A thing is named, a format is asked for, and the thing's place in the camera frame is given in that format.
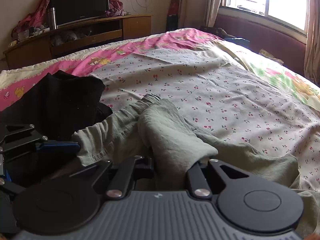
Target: thermos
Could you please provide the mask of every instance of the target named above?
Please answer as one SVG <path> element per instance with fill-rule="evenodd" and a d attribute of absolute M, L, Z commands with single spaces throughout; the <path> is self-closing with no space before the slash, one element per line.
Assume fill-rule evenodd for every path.
<path fill-rule="evenodd" d="M 48 9 L 48 20 L 50 31 L 56 30 L 58 27 L 56 21 L 56 9 L 54 7 Z"/>

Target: television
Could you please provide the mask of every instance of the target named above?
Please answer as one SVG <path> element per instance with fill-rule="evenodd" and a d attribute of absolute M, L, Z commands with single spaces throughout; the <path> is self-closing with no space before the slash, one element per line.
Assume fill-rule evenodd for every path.
<path fill-rule="evenodd" d="M 109 10 L 109 0 L 50 0 L 48 8 L 53 7 L 59 26 L 105 15 Z"/>

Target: curtain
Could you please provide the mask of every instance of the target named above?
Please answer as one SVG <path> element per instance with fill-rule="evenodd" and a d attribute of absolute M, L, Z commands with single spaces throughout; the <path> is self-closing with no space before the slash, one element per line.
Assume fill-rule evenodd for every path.
<path fill-rule="evenodd" d="M 180 0 L 179 28 L 213 27 L 221 0 Z"/>
<path fill-rule="evenodd" d="M 304 75 L 319 85 L 320 83 L 320 0 L 309 0 L 309 21 L 307 32 Z"/>

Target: silver pin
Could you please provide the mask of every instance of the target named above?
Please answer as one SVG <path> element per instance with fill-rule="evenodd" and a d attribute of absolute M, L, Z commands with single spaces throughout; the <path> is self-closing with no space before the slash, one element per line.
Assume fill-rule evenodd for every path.
<path fill-rule="evenodd" d="M 205 188 L 198 188 L 195 190 L 195 195 L 198 197 L 207 197 L 210 195 L 210 191 Z"/>
<path fill-rule="evenodd" d="M 118 189 L 111 189 L 107 191 L 107 196 L 111 198 L 118 198 L 122 196 L 122 191 Z"/>

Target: white logo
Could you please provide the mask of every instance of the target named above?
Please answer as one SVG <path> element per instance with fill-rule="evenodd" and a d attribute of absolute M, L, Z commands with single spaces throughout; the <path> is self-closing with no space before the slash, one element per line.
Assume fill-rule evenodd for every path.
<path fill-rule="evenodd" d="M 158 193 L 157 195 L 155 195 L 156 198 L 161 198 L 163 195 L 161 193 Z"/>

